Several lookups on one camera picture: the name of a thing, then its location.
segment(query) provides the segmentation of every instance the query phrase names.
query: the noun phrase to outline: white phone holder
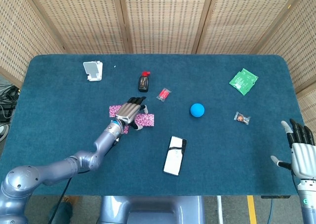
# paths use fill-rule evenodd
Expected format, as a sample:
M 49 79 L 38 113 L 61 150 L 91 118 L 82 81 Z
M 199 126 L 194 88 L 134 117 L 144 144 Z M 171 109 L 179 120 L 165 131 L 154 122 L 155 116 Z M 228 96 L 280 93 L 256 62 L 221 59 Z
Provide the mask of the white phone holder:
M 102 79 L 103 64 L 100 61 L 90 61 L 83 63 L 84 70 L 89 81 L 100 81 Z

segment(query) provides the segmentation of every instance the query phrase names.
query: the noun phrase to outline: woven wall panel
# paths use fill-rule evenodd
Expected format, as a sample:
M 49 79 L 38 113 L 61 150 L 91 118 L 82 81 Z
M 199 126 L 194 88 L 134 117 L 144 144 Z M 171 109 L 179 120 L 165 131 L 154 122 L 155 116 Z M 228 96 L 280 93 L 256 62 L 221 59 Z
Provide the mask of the woven wall panel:
M 125 53 L 114 0 L 36 0 L 71 53 Z
M 134 53 L 190 54 L 205 0 L 125 0 Z
M 316 135 L 316 89 L 298 98 L 305 124 Z
M 288 0 L 213 1 L 198 53 L 250 53 Z
M 316 0 L 301 0 L 259 51 L 281 55 L 298 87 L 316 75 Z
M 27 0 L 0 0 L 0 72 L 21 87 L 30 60 L 61 48 Z

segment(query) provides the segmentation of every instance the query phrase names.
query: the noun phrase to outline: yellow floor stripe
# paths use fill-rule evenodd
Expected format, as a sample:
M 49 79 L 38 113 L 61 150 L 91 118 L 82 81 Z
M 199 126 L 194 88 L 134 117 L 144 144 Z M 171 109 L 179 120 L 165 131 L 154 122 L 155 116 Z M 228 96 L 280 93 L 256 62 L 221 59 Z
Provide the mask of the yellow floor stripe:
M 247 195 L 250 224 L 257 224 L 255 203 L 252 195 Z

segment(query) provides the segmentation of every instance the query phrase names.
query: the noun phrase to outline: green snack bag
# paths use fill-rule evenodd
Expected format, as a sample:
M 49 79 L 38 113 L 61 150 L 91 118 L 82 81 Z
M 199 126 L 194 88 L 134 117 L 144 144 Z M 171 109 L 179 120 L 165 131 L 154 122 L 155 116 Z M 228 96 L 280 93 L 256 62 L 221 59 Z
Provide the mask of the green snack bag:
M 246 69 L 242 69 L 230 81 L 230 85 L 236 88 L 243 96 L 249 92 L 252 86 L 257 81 L 258 77 Z

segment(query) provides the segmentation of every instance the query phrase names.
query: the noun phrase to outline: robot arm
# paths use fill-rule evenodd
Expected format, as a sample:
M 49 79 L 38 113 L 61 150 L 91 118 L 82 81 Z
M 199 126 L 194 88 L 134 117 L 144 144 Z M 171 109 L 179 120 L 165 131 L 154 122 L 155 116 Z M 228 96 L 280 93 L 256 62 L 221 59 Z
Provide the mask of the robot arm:
M 26 204 L 33 191 L 40 185 L 56 184 L 71 178 L 80 171 L 97 170 L 104 156 L 121 137 L 125 125 L 141 129 L 134 122 L 140 110 L 148 113 L 145 105 L 140 105 L 145 97 L 130 98 L 116 114 L 108 127 L 94 142 L 96 152 L 79 151 L 62 161 L 48 166 L 20 166 L 9 171 L 1 184 L 0 224 L 27 224 L 24 216 Z
M 292 128 L 285 122 L 284 127 L 292 154 L 292 164 L 271 156 L 279 167 L 292 171 L 292 175 L 301 179 L 297 185 L 304 224 L 316 224 L 316 146 L 313 134 L 307 126 L 290 119 Z

